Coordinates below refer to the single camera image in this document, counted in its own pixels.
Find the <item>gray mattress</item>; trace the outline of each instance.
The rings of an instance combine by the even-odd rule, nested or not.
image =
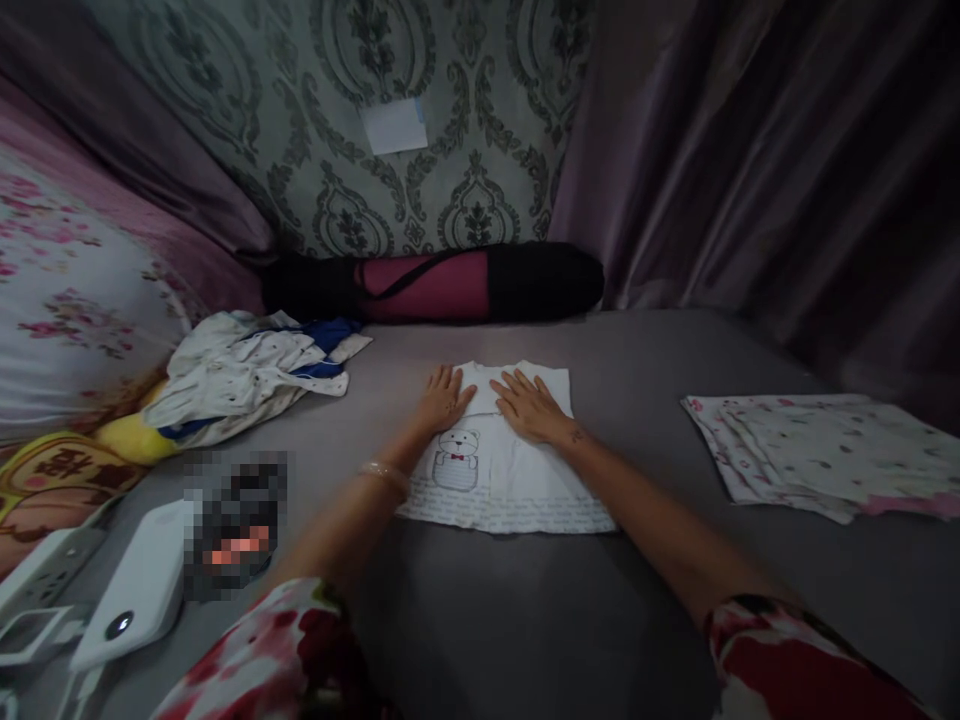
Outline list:
[[[158,466],[121,505],[64,602],[95,602],[140,517],[252,451],[294,455],[279,552],[393,432],[437,363],[520,359],[571,372],[576,416],[754,553],[868,657],[947,717],[960,715],[960,523],[908,515],[841,527],[734,507],[678,400],[827,388],[733,320],[707,311],[603,313],[532,327],[370,327],[341,399],[308,397],[265,425]],[[201,466],[198,463],[209,463]],[[125,658],[101,710],[146,717],[243,611],[187,604],[174,631]],[[410,718],[706,718],[704,643],[622,535],[491,536],[396,520],[352,600],[382,691]],[[21,674],[23,717],[52,717],[66,658]]]

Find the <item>black bag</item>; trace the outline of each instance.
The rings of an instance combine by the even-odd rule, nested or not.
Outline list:
[[[525,243],[366,260],[286,255],[265,270],[263,298],[300,322],[543,322],[587,312],[603,282],[601,264],[573,245]]]

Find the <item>cartoon bear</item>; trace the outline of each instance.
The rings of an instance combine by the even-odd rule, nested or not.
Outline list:
[[[473,490],[477,485],[480,433],[452,428],[440,435],[439,443],[440,451],[433,463],[433,481],[447,490]]]

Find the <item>red floral sleeve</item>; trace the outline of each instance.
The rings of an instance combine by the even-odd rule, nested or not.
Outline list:
[[[738,596],[711,613],[706,635],[723,682],[717,718],[936,717],[831,628],[789,603]]]
[[[380,717],[343,605],[317,578],[275,588],[170,691],[156,720]]]

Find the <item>forearm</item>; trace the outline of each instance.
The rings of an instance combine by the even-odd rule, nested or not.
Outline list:
[[[732,595],[757,593],[797,602],[722,535],[582,429],[571,426],[554,446],[698,626]]]
[[[409,476],[430,443],[432,433],[408,424],[375,456],[383,465]],[[266,595],[277,585],[299,577],[322,577],[341,591],[366,565],[404,493],[397,485],[360,474],[347,482],[284,556],[260,589]]]

